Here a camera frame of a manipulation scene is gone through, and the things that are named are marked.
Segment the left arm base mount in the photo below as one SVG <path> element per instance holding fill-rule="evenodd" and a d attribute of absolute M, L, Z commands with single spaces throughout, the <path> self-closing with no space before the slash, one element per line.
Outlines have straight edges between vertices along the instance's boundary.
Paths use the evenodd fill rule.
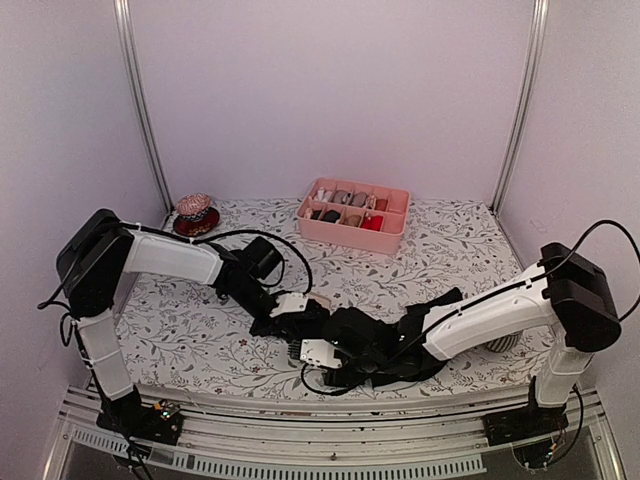
<path fill-rule="evenodd" d="M 146 406 L 137 388 L 117 400 L 104 397 L 96 420 L 98 427 L 123 437 L 171 446 L 178 444 L 183 423 L 184 416 L 178 404 L 162 399 Z"/>

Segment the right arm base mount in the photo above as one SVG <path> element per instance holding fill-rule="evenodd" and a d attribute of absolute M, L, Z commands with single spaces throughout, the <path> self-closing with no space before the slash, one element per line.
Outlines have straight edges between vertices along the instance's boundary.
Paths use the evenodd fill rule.
<path fill-rule="evenodd" d="M 565 429 L 566 404 L 542 406 L 531 397 L 522 407 L 484 415 L 482 425 L 490 446 L 523 441 Z"/>

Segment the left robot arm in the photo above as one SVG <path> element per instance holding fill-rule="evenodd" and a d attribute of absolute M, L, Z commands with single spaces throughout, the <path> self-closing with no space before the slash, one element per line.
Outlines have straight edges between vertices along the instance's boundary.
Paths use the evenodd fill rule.
<path fill-rule="evenodd" d="M 114 211 L 97 210 L 55 260 L 59 283 L 37 308 L 63 309 L 74 326 L 83 361 L 108 402 L 111 419 L 128 434 L 148 426 L 121 343 L 118 317 L 142 276 L 183 280 L 213 288 L 254 320 L 277 309 L 273 271 L 285 269 L 281 238 L 255 231 L 248 245 L 229 248 L 220 239 L 186 238 L 127 223 Z"/>

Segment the pink divided storage box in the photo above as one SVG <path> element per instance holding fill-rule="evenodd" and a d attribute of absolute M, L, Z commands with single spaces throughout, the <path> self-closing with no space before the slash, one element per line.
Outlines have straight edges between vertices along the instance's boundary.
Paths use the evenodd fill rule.
<path fill-rule="evenodd" d="M 319 178 L 296 218 L 306 239 L 392 255 L 404 235 L 410 199 L 402 189 Z"/>

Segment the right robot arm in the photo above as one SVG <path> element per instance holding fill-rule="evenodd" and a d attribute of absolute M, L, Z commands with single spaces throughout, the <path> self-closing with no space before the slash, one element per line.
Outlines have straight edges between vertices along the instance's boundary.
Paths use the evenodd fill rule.
<path fill-rule="evenodd" d="M 554 242 L 512 280 L 469 298 L 454 288 L 407 307 L 392 324 L 353 307 L 336 310 L 322 332 L 326 349 L 314 363 L 325 368 L 325 384 L 343 392 L 366 381 L 417 382 L 469 349 L 529 328 L 557 326 L 547 363 L 531 380 L 531 403 L 517 415 L 521 432 L 537 436 L 564 410 L 594 355 L 620 339 L 629 315 L 618 312 L 599 266 L 576 248 Z"/>

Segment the black underwear beige waistband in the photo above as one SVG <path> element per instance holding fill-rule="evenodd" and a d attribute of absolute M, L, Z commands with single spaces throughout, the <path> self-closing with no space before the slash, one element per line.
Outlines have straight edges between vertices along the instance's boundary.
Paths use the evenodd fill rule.
<path fill-rule="evenodd" d="M 330 311 L 310 299 L 305 308 L 287 311 L 274 318 L 275 333 L 287 342 L 320 339 Z"/>

